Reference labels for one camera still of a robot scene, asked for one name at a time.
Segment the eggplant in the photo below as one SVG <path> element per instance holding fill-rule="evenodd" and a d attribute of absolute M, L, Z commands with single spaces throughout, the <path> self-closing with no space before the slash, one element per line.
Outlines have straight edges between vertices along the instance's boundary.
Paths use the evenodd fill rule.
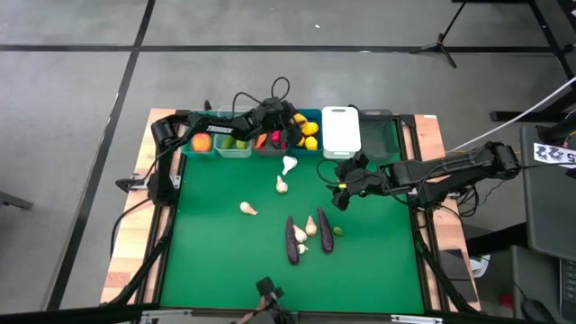
<path fill-rule="evenodd" d="M 334 238 L 332 237 L 332 228 L 328 223 L 326 214 L 318 207 L 318 218 L 320 224 L 320 236 L 322 237 L 322 249 L 326 253 L 332 252 L 334 249 Z"/>
<path fill-rule="evenodd" d="M 286 252 L 288 252 L 288 260 L 293 265 L 298 265 L 300 262 L 300 254 L 298 253 L 298 242 L 294 234 L 294 221 L 292 216 L 288 216 L 286 221 Z"/>

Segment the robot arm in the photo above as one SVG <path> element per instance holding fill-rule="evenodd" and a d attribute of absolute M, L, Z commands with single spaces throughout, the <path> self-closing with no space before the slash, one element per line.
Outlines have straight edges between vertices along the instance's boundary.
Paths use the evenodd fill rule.
<path fill-rule="evenodd" d="M 294 106 L 278 98 L 266 99 L 257 108 L 232 119 L 200 114 L 177 113 L 151 125 L 157 147 L 157 171 L 147 183 L 148 197 L 155 205 L 169 206 L 176 203 L 176 190 L 170 178 L 173 153 L 199 132 L 228 134 L 235 140 L 252 140 L 269 131 L 285 131 L 285 139 L 295 144 L 302 138 L 302 129 L 293 116 L 298 113 Z M 179 137 L 177 125 L 188 127 Z"/>
<path fill-rule="evenodd" d="M 441 203 L 448 194 L 467 185 L 488 178 L 512 179 L 521 170 L 512 147 L 498 142 L 488 142 L 465 154 L 426 162 L 394 162 L 378 166 L 375 172 L 366 170 L 368 162 L 360 151 L 336 167 L 339 184 L 327 187 L 332 191 L 332 202 L 341 211 L 347 208 L 352 196 L 366 197 L 369 194 L 413 194 L 406 203 L 426 209 Z M 427 182 L 442 176 L 447 178 Z"/>

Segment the green table surface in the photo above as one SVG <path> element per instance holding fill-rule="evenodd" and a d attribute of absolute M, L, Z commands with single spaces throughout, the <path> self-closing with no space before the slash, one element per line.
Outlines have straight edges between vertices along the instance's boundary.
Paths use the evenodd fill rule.
<path fill-rule="evenodd" d="M 391 197 L 369 196 L 354 197 L 339 211 L 316 174 L 321 159 L 299 157 L 283 177 L 288 193 L 279 194 L 280 157 L 254 152 L 250 158 L 188 158 L 161 306 L 253 309 L 256 282 L 269 276 L 284 290 L 281 304 L 292 311 L 422 313 L 407 207 Z M 331 163 L 322 165 L 326 177 L 334 178 L 333 170 Z M 258 215 L 242 213 L 241 202 Z M 286 219 L 292 215 L 304 229 L 311 215 L 319 225 L 319 206 L 344 237 L 334 236 L 334 251 L 325 254 L 319 228 L 305 243 L 310 250 L 291 265 Z"/>

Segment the garlic clove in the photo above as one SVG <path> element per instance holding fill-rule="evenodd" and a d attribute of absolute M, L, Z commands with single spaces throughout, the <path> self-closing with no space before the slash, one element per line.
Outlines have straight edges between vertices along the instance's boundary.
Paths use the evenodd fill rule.
<path fill-rule="evenodd" d="M 288 191 L 288 184 L 280 176 L 277 177 L 276 191 L 280 194 L 285 194 Z"/>
<path fill-rule="evenodd" d="M 282 171 L 282 175 L 286 176 L 288 171 L 292 170 L 298 164 L 298 160 L 296 157 L 288 157 L 284 156 L 282 158 L 282 163 L 284 164 L 284 170 Z"/>
<path fill-rule="evenodd" d="M 308 236 L 313 237 L 314 235 L 316 235 L 316 232 L 318 231 L 318 227 L 314 223 L 312 216 L 308 216 L 308 222 L 306 223 L 305 229 L 306 229 L 306 234 L 308 234 Z"/>
<path fill-rule="evenodd" d="M 250 214 L 250 215 L 258 215 L 258 211 L 256 211 L 254 208 L 252 208 L 252 206 L 250 206 L 249 203 L 247 202 L 241 202 L 240 203 L 240 210 L 246 214 Z"/>
<path fill-rule="evenodd" d="M 294 236 L 296 237 L 296 241 L 298 243 L 304 243 L 304 241 L 308 238 L 308 235 L 306 235 L 306 232 L 301 230 L 296 225 L 294 225 Z"/>
<path fill-rule="evenodd" d="M 298 245 L 298 254 L 304 254 L 306 251 L 308 251 L 308 247 L 303 244 Z"/>

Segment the white plastic container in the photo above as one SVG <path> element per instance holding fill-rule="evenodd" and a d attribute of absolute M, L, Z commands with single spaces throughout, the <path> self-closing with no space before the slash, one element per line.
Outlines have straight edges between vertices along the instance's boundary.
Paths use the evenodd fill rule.
<path fill-rule="evenodd" d="M 362 148 L 358 110 L 352 107 L 322 108 L 324 158 L 351 158 Z"/>

